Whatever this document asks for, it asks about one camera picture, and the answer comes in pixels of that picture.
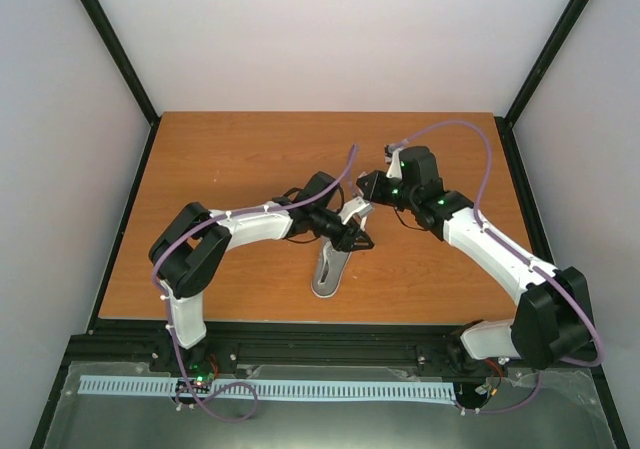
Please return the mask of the grey canvas sneaker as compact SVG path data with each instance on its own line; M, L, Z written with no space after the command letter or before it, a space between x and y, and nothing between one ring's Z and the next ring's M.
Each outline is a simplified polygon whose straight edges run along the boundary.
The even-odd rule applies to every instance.
M311 281L311 289L316 297L327 299L336 294L350 257L349 252L336 250L328 238L321 238L321 248Z

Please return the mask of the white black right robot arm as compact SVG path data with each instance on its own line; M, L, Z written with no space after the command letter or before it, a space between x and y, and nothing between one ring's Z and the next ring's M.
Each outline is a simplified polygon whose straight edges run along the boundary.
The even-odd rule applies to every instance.
M573 267L564 270L534 256L498 230L477 205L447 190L435 156L425 146L394 148L389 167L358 177L365 200L409 211L417 225L461 251L491 276L516 306L511 320L479 321L458 336L465 359L520 359L533 369L562 361L594 343L595 327L574 298L586 286Z

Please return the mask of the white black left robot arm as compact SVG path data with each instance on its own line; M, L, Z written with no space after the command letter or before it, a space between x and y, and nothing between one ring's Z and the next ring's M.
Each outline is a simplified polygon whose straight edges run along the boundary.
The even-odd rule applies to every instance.
M190 372L207 362L203 293L227 252L310 232L323 241L327 277L339 278L351 253L374 247L365 230L372 211L360 196L346 200L340 182L324 172L260 206L218 211L187 204L149 251L152 282L168 309L166 329L177 342L174 361Z

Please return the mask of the white shoelace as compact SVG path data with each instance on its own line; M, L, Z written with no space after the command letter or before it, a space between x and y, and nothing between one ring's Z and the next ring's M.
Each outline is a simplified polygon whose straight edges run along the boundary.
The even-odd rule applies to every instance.
M364 200L361 197L356 187L356 182L353 182L352 193L354 197L359 201L357 211L352 216L352 219L359 224L360 229L365 230L368 217L370 213L373 211L373 206L368 201Z

